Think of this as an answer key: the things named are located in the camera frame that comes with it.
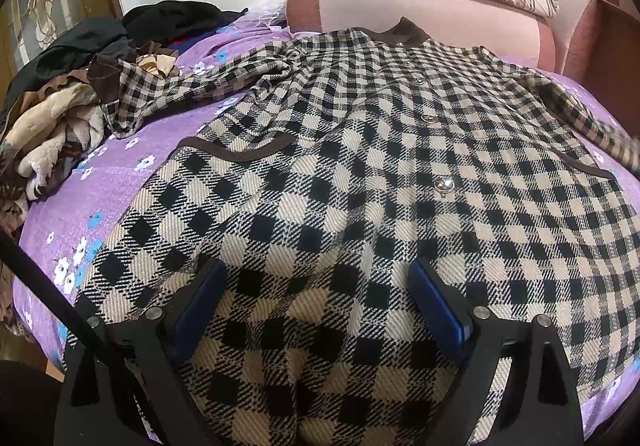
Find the clear plastic bag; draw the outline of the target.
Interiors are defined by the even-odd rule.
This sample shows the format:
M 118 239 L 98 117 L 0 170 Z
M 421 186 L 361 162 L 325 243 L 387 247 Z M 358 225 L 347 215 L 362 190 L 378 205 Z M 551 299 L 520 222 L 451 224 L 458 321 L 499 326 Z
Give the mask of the clear plastic bag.
M 270 28 L 278 26 L 285 28 L 288 25 L 286 20 L 286 0 L 266 0 L 250 10 L 252 17 L 259 23 Z

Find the black garment pile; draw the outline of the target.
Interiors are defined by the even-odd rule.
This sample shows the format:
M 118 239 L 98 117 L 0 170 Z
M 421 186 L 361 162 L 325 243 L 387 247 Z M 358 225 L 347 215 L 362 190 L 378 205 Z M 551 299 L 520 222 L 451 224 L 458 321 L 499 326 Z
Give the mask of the black garment pile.
M 1 126 L 20 115 L 18 102 L 58 76 L 85 68 L 96 54 L 132 61 L 145 42 L 168 46 L 181 39 L 213 32 L 247 13 L 221 10 L 210 2 L 163 0 L 129 10 L 122 19 L 88 18 L 63 33 L 18 71 L 9 83 L 1 109 Z

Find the pink upholstered headboard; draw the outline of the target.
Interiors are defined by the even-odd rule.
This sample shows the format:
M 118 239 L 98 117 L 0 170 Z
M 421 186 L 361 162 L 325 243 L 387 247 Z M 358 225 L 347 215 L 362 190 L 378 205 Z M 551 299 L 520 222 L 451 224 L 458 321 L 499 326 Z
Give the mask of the pink upholstered headboard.
M 639 11 L 632 0 L 558 0 L 543 19 L 493 0 L 287 0 L 294 32 L 362 26 L 382 32 L 405 16 L 439 42 L 483 45 L 554 71 L 608 104 L 639 92 Z

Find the beige brown clothes pile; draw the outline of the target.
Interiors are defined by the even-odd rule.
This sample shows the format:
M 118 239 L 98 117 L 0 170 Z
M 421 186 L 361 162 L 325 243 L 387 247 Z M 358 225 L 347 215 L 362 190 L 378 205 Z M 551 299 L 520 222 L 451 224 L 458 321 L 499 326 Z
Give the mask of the beige brown clothes pile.
M 11 106 L 1 129 L 1 229 L 14 237 L 108 131 L 88 70 L 60 75 Z

